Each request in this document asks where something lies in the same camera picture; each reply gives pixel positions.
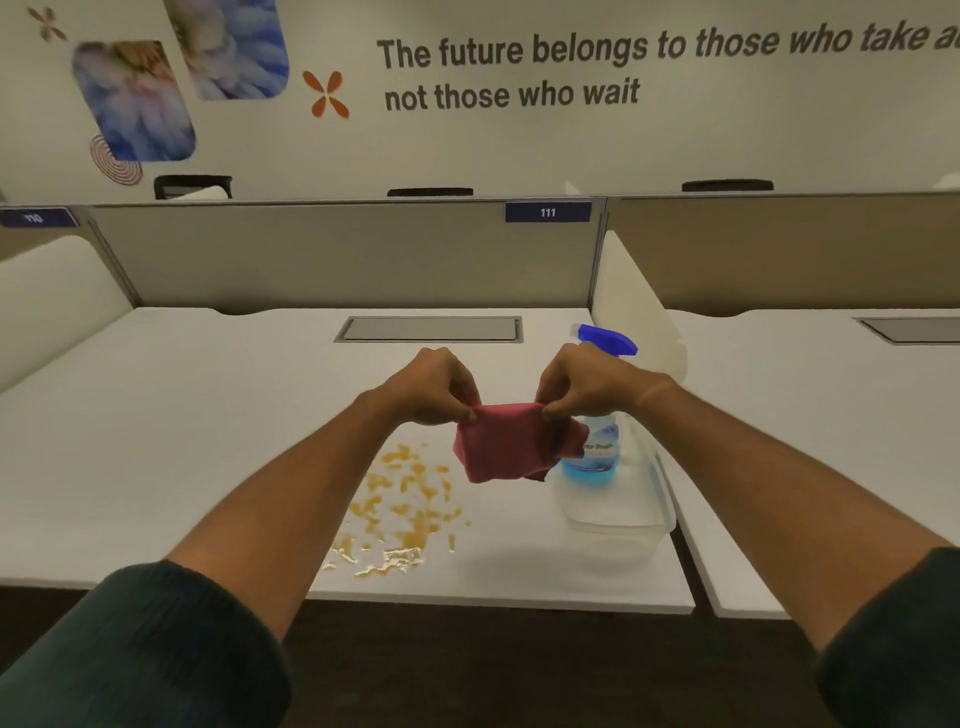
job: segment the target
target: white desk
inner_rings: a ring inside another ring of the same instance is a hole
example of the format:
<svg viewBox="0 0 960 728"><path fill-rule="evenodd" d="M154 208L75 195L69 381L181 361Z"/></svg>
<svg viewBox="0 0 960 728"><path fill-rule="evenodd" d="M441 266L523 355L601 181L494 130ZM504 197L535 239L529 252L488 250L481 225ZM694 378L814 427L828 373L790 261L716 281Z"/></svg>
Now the white desk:
<svg viewBox="0 0 960 728"><path fill-rule="evenodd" d="M87 587L127 564L161 558L250 473L414 356L414 344L333 343L348 315L370 313L381 312L226 317L140 308L0 395L0 581ZM571 324L589 321L585 309L490 313L522 315L524 342L450 346L489 403L529 401ZM321 570L310 596L691 611L669 538L645 564L584 573L564 558L564 523L547 486L467 483L452 453L454 433L453 425L410 425L388 442L384 453L406 445L420 460L378 460L374 471L392 487L371 491L364 483L355 502L362 511L383 497L372 506L381 523L365 533L370 521L348 515L342 534L353 537L350 558L358 563L331 552L335 568ZM430 534L423 563L358 577L383 565L384 548L400 546L396 533L426 507L419 484L400 492L418 462L438 491L426 510L441 514L431 517L440 530ZM403 504L411 506L407 518L391 510Z"/></svg>
<svg viewBox="0 0 960 728"><path fill-rule="evenodd" d="M893 346L854 320L957 313L670 315L687 344L692 392L960 543L960 347ZM664 466L715 612L785 618L693 483L672 458Z"/></svg>

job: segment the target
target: pink cleaning cloth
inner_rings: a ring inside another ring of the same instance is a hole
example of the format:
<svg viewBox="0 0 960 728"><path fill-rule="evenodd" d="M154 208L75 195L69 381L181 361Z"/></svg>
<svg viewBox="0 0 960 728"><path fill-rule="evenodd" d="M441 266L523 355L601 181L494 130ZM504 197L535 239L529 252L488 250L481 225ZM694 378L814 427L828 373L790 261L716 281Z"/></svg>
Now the pink cleaning cloth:
<svg viewBox="0 0 960 728"><path fill-rule="evenodd" d="M476 422L457 425L453 451L471 483L543 480L562 458L580 457L589 428L566 418L543 421L542 404L481 404Z"/></svg>

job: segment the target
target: hand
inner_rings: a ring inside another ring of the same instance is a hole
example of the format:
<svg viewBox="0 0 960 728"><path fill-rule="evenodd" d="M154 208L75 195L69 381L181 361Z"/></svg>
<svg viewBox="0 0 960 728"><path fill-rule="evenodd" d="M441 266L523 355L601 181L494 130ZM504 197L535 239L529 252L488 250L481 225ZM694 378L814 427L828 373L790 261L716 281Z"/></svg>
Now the hand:
<svg viewBox="0 0 960 728"><path fill-rule="evenodd" d="M565 344L540 377L536 399L546 405L547 420L635 414L654 391L674 384L668 375L638 369L589 342Z"/></svg>
<svg viewBox="0 0 960 728"><path fill-rule="evenodd" d="M473 375L450 349L421 349L379 389L396 407L401 422L442 425L476 420L480 403Z"/></svg>

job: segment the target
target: white wall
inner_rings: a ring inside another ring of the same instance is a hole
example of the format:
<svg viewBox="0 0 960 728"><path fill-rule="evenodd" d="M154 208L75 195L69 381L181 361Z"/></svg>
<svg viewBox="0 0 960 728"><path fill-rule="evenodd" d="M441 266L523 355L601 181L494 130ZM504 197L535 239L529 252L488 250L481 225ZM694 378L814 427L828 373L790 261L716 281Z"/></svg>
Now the white wall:
<svg viewBox="0 0 960 728"><path fill-rule="evenodd" d="M265 101L201 101L163 3L70 0L54 7L69 42L44 42L23 6L0 9L0 188L14 203L153 199L159 174L227 174L245 200L382 197L391 187L472 186L477 194L679 191L704 178L772 179L778 190L929 189L960 167L960 48L934 50L960 24L955 0L279 0L290 80ZM871 22L929 26L917 51L861 53ZM791 55L790 33L828 22L850 28L840 54ZM753 58L697 58L698 31L779 32L780 49ZM684 56L657 58L660 32L688 39ZM531 62L534 33L551 40L646 36L642 61ZM518 41L518 65L440 65L441 38ZM387 70L381 38L427 46L424 69ZM93 165L98 132L71 72L84 40L163 43L197 133L192 157L144 165L126 187ZM302 78L344 76L332 109ZM637 103L587 106L583 84L638 78ZM571 85L568 107L523 108L519 85ZM386 111L388 90L423 84L506 87L505 109Z"/></svg>

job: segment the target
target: blue number plate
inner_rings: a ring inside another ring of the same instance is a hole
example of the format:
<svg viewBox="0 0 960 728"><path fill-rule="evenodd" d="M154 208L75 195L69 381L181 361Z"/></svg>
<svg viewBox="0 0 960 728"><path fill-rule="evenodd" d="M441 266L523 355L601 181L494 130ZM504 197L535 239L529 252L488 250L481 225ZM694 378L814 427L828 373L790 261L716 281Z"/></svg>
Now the blue number plate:
<svg viewBox="0 0 960 728"><path fill-rule="evenodd" d="M508 223L588 223L590 201L540 201L507 203Z"/></svg>
<svg viewBox="0 0 960 728"><path fill-rule="evenodd" d="M76 228L77 220L66 207L0 208L4 228Z"/></svg>

